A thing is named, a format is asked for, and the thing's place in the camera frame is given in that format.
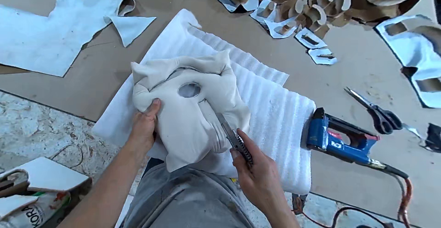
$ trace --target left hand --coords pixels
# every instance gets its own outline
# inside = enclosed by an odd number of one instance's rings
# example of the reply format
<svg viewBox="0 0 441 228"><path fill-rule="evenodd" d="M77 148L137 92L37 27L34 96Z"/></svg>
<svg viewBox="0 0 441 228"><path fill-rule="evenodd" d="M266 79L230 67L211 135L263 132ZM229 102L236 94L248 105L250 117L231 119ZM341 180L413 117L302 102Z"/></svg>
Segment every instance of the left hand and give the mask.
<svg viewBox="0 0 441 228"><path fill-rule="evenodd" d="M145 146L150 150L155 142L153 132L157 121L156 114L161 108L161 100L156 98L144 113L137 112L133 118L132 131L129 136L131 143Z"/></svg>

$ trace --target hand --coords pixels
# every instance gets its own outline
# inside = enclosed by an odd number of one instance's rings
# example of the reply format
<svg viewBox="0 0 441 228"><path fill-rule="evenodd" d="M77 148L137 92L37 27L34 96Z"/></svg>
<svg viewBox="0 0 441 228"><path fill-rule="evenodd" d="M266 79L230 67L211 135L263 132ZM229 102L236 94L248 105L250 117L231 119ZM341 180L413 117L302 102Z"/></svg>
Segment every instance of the hand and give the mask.
<svg viewBox="0 0 441 228"><path fill-rule="evenodd" d="M161 100L154 99L151 105L144 113L137 112L133 118L132 131L129 136L129 142L145 146L147 150L150 150L155 142L153 132L156 124L156 114L161 108Z"/></svg>
<svg viewBox="0 0 441 228"><path fill-rule="evenodd" d="M253 157L253 166L248 168L245 158L235 149L230 149L233 165L239 175L239 185L248 200L265 214L272 227L298 227L284 191L280 185L276 162L265 155L241 129L237 134Z"/></svg>

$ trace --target forearm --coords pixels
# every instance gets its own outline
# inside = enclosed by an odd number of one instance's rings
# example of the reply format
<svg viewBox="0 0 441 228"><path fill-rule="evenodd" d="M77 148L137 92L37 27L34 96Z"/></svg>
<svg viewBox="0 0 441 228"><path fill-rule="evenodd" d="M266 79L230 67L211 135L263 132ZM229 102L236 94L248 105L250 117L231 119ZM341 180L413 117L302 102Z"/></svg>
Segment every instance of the forearm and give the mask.
<svg viewBox="0 0 441 228"><path fill-rule="evenodd" d="M268 193L268 196L272 196L265 202L267 206L262 208L262 212L265 214L272 228L300 228L297 222L297 217L291 211L288 206L283 191L281 190L279 194L278 191L272 191Z"/></svg>
<svg viewBox="0 0 441 228"><path fill-rule="evenodd" d="M148 149L130 140L109 164L91 192L60 224L69 227L113 227Z"/></svg>
<svg viewBox="0 0 441 228"><path fill-rule="evenodd" d="M272 228L300 228L297 218L291 210L265 214L265 216Z"/></svg>

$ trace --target concrete floor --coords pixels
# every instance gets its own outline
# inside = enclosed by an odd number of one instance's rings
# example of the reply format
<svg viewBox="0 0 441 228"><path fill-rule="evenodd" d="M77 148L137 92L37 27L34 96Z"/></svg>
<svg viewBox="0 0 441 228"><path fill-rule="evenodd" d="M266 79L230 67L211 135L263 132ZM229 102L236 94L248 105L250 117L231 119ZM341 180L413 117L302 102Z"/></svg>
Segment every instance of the concrete floor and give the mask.
<svg viewBox="0 0 441 228"><path fill-rule="evenodd" d="M91 176L96 181L119 150L92 134L93 123L0 91L0 172L19 166L37 157L47 157ZM134 195L146 165L139 170L130 194ZM291 205L291 194L285 194ZM265 216L246 198L246 210L258 228L270 227ZM308 195L305 213L322 224L331 225L334 213L343 203L315 194ZM395 228L404 225L392 219L376 215ZM318 225L298 216L301 227L317 228ZM355 211L344 212L338 228L355 228L367 225L381 227L375 220Z"/></svg>

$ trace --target mask eye hole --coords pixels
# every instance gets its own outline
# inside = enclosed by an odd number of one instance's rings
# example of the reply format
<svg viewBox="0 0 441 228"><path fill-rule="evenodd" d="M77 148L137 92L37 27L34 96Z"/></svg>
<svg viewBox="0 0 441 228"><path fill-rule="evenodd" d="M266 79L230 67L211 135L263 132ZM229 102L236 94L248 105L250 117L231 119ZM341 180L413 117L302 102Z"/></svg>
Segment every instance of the mask eye hole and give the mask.
<svg viewBox="0 0 441 228"><path fill-rule="evenodd" d="M201 92L201 86L195 82L186 83L179 87L178 94L184 98L197 96Z"/></svg>

